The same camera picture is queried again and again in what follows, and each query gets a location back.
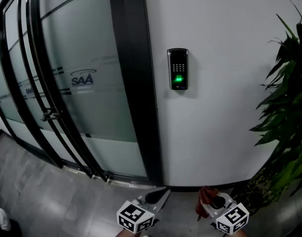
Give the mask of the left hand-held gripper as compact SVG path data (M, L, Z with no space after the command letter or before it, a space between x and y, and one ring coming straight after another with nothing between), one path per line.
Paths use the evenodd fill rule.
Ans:
M153 226L170 196L171 190L146 189L133 200L127 200L116 213L117 223L131 233Z

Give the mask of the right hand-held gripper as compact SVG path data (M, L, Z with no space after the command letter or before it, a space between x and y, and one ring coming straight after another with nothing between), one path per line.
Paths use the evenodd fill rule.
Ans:
M217 193L212 203L200 200L203 217L212 218L216 229L224 234L234 234L244 227L249 220L249 212L242 203L237 203L227 193Z

